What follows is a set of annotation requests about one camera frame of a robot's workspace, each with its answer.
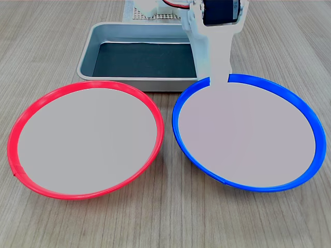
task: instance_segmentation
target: wire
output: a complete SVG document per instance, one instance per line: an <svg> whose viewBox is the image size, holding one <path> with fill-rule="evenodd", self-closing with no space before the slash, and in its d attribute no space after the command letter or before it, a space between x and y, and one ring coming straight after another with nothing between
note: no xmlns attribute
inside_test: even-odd
<svg viewBox="0 0 331 248"><path fill-rule="evenodd" d="M169 5L170 7L174 7L174 8L179 8L179 9L189 9L190 8L189 5L174 4L168 0L163 0L163 2L167 5Z"/></svg>

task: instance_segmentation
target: wooden table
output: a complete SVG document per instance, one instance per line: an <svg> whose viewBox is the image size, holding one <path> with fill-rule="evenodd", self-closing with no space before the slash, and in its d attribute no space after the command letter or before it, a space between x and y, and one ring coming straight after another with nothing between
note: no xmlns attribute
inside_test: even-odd
<svg viewBox="0 0 331 248"><path fill-rule="evenodd" d="M153 165L112 194L84 201L37 195L11 173L10 130L34 101L78 82L92 25L121 21L124 1L0 1L0 247L331 247L331 151L313 179L260 194L192 165L171 127L179 94L149 94L165 138ZM252 1L234 37L235 73L277 82L304 99L331 138L331 2Z"/></svg>

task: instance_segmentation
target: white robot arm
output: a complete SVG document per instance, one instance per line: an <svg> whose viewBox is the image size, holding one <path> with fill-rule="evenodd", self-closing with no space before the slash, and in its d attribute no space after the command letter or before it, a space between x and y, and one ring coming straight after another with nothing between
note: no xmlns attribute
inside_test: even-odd
<svg viewBox="0 0 331 248"><path fill-rule="evenodd" d="M232 73L230 53L233 35L244 26L248 0L135 0L147 17L154 14L180 16L194 58L198 80L228 80Z"/></svg>

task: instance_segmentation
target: wood grain surface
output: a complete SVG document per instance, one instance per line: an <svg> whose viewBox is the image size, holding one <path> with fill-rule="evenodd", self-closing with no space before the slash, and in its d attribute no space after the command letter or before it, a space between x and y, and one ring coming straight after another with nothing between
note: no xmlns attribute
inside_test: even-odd
<svg viewBox="0 0 331 248"><path fill-rule="evenodd" d="M165 138L152 166L109 195L46 198L7 162L7 139L38 98L81 81L92 25L121 21L124 1L0 1L0 247L331 247L331 151L313 179L272 194L224 186L181 152L171 127L179 94L149 94ZM331 138L331 2L252 1L233 40L234 73L277 82L305 100Z"/></svg>

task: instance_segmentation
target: black servo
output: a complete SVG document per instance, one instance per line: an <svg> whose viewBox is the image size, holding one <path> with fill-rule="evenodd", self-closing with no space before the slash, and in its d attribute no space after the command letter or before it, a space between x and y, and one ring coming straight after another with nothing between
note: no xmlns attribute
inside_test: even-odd
<svg viewBox="0 0 331 248"><path fill-rule="evenodd" d="M203 0L203 24L221 25L237 22L240 13L240 0Z"/></svg>

